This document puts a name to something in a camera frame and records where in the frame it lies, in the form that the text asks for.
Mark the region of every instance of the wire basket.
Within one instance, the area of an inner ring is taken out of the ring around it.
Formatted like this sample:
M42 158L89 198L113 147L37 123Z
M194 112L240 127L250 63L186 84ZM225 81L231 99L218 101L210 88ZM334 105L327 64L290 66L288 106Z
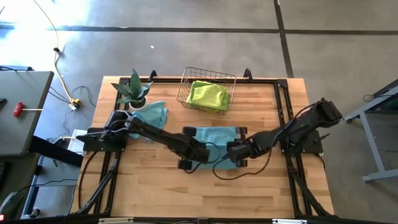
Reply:
M212 108L208 106L196 105L189 103L188 98L190 97L192 90L192 83L194 81L204 81L213 84L221 85L226 88L229 93L227 109ZM180 88L178 89L177 101L182 104L183 107L207 111L211 113L225 114L231 109L232 99L234 97L234 89L236 83L236 76L225 74L221 72L213 72L200 68L187 67L182 75Z

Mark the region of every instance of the gray metal stand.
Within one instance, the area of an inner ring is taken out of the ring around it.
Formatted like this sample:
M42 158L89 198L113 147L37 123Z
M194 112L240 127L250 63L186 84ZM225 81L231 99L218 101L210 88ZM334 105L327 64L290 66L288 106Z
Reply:
M377 147L377 145L381 145L383 149L390 148L390 151L395 151L395 148L397 148L396 142L398 140L396 137L394 138L394 135L398 133L398 113L397 111L374 110L382 102L392 97L391 95L396 94L398 94L398 86L385 92L385 94L383 94L384 96L380 96L379 98L370 101L357 111L344 117L346 123L350 123L356 118L361 119L366 137L368 138L369 145L372 149L374 160L379 169L379 172L363 176L363 180L365 182L398 177L398 169L385 170L379 155L379 148Z

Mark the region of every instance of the red handle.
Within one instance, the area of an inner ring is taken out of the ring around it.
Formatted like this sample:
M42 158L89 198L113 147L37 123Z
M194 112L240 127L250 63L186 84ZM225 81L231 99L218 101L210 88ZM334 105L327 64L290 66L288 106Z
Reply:
M14 115L14 117L18 117L21 114L23 107L24 107L24 104L22 102L17 103L17 105L14 108L14 112L12 113Z

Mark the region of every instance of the potted plant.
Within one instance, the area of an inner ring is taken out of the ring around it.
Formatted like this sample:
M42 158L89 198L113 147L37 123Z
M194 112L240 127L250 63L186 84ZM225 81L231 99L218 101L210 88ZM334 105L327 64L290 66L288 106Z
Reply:
M116 103L129 103L129 106L134 110L141 110L147 104L146 94L152 82L141 86L141 81L137 71L133 68L130 77L130 85L112 83L112 86L124 95L123 99L119 99Z

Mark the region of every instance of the white pot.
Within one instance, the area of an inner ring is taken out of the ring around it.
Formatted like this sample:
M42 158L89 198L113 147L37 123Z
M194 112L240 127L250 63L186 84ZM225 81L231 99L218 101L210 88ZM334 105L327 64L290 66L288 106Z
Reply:
M130 108L133 109L133 110L135 110L135 111L143 110L143 109L144 109L145 107L147 107L147 105L148 105L147 98L146 98L146 97L144 97L144 98L145 98L145 104L144 104L144 106L142 106L142 107L140 107L140 108L135 108L135 107L131 106L131 103L129 103Z

